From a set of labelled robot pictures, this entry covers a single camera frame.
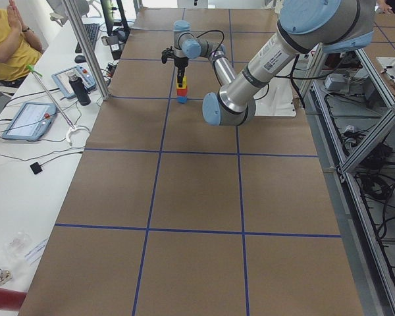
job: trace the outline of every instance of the stacked blocks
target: stacked blocks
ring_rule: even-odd
[[[177,88],[177,101],[179,103],[187,102],[187,80],[186,80],[186,76],[183,77],[183,83],[181,85],[177,82],[176,88]]]

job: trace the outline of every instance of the tablet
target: tablet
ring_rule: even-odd
[[[52,103],[25,102],[1,137],[5,140],[36,141],[51,126],[56,110]]]

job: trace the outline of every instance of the white wall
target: white wall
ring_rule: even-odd
[[[60,31],[60,26],[49,19],[51,8],[45,0],[15,0],[16,5],[28,25],[40,38],[44,49]],[[0,0],[0,9],[6,8],[7,0]]]

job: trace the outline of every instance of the red object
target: red object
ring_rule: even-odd
[[[187,97],[188,89],[177,89],[177,96],[178,97]]]
[[[0,310],[18,311],[22,306],[26,293],[0,288]]]

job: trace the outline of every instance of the computer mouse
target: computer mouse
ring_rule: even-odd
[[[76,64],[85,63],[85,62],[86,62],[85,56],[83,56],[83,55],[77,55],[77,56],[74,58],[74,62],[75,62]]]

